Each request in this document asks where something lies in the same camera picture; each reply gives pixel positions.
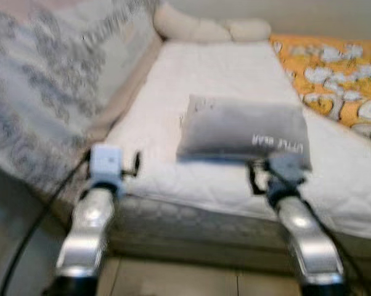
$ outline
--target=wire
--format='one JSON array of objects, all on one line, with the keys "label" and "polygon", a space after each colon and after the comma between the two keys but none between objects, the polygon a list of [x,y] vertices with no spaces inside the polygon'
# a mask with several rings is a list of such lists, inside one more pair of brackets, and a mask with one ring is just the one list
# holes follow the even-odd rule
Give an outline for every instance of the wire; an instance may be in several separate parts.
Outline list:
[{"label": "wire", "polygon": [[265,194],[266,191],[259,188],[255,181],[256,179],[256,173],[254,169],[255,163],[256,162],[254,160],[251,160],[246,163],[246,166],[248,167],[248,180],[250,182],[251,189],[253,190],[254,195],[262,195]]},{"label": "wire", "polygon": [[75,173],[79,170],[82,164],[89,159],[89,151],[85,153],[83,158],[77,163],[74,169],[67,174],[67,177],[62,181],[59,187],[55,190],[55,192],[50,196],[49,201],[45,204],[43,209],[41,210],[40,214],[36,217],[28,231],[26,232],[24,238],[22,239],[20,245],[17,247],[16,252],[7,268],[6,274],[1,284],[0,288],[0,296],[6,296],[6,292],[9,288],[10,281],[12,280],[14,271],[21,259],[21,255],[23,254],[25,248],[27,247],[28,243],[30,242],[33,234],[39,228],[40,224],[43,222],[43,219],[47,216],[50,212],[51,206],[54,201],[57,199],[58,195],[64,189],[65,185],[68,183],[69,180],[75,175]]},{"label": "wire", "polygon": [[293,186],[290,182],[288,182],[281,174],[278,172],[270,169],[270,172],[277,177],[284,185],[289,187],[291,190],[294,190],[298,193],[298,196],[300,197],[300,201],[305,204],[305,206],[308,208],[310,214],[316,219],[319,226],[322,228],[322,230],[328,235],[328,237],[332,240],[332,242],[336,245],[339,252],[341,253],[341,256],[345,258],[350,266],[352,267],[353,271],[355,272],[362,288],[365,290],[366,296],[371,296],[371,290],[369,285],[366,283],[365,277],[362,274],[361,269],[358,267],[357,263],[355,262],[354,258],[350,255],[350,253],[346,250],[344,245],[337,239],[337,237],[334,235],[334,233],[331,231],[331,229],[328,228],[328,226],[325,225],[324,222],[321,221],[319,216],[317,215],[316,211],[312,208],[311,204],[302,198],[302,195],[299,193],[298,188]]}]

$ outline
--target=floor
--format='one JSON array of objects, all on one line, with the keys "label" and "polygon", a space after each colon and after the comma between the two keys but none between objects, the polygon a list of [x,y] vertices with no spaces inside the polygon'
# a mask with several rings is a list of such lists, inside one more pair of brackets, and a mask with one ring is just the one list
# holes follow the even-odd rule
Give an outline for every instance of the floor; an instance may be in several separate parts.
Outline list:
[{"label": "floor", "polygon": [[99,296],[298,296],[291,277],[132,258],[107,260]]}]

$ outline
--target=patterned blanket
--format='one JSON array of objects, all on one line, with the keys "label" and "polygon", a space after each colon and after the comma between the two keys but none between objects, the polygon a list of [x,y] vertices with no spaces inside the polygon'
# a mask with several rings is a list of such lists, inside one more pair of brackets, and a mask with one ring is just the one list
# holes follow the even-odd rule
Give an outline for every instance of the patterned blanket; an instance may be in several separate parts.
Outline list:
[{"label": "patterned blanket", "polygon": [[371,41],[272,35],[301,100],[371,138]]},{"label": "patterned blanket", "polygon": [[49,194],[106,137],[160,50],[156,3],[0,1],[0,169]]}]

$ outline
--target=patterned bedsheet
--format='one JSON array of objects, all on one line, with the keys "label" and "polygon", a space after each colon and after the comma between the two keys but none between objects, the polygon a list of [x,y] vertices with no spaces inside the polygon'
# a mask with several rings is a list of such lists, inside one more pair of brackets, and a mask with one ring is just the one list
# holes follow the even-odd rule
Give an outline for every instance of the patterned bedsheet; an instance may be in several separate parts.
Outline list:
[{"label": "patterned bedsheet", "polygon": [[371,41],[272,35],[301,100],[371,138]]}]

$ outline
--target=mattress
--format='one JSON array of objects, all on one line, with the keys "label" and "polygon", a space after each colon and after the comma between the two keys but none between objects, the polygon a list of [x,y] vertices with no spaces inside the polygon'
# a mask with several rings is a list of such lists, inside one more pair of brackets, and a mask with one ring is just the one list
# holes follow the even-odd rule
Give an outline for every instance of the mattress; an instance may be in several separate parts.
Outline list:
[{"label": "mattress", "polygon": [[[252,195],[246,168],[176,161],[190,94],[301,104],[268,42],[166,43],[129,113],[107,137],[122,148],[125,167],[142,152],[139,176],[126,181],[120,201],[115,248],[286,271],[275,215]],[[312,110],[305,108],[304,116],[313,171],[300,191],[371,273],[371,141]]]}]

